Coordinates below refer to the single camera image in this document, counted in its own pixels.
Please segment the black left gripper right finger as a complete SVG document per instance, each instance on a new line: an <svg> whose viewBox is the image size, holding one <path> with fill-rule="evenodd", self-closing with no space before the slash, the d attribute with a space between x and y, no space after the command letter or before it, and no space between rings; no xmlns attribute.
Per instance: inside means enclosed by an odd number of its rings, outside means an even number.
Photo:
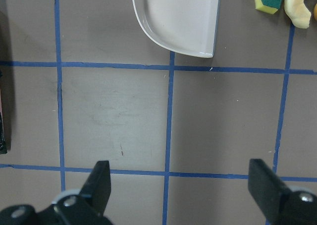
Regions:
<svg viewBox="0 0 317 225"><path fill-rule="evenodd" d="M262 159L250 159L248 191L271 225L315 225L317 195L288 186Z"/></svg>

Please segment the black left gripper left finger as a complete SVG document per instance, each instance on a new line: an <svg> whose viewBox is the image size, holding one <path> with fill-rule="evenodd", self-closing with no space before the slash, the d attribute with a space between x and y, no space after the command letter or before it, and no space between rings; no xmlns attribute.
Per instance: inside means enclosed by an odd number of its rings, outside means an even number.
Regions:
<svg viewBox="0 0 317 225"><path fill-rule="evenodd" d="M63 192L53 209L63 225L109 225L104 212L110 194L109 161L98 161L82 188Z"/></svg>

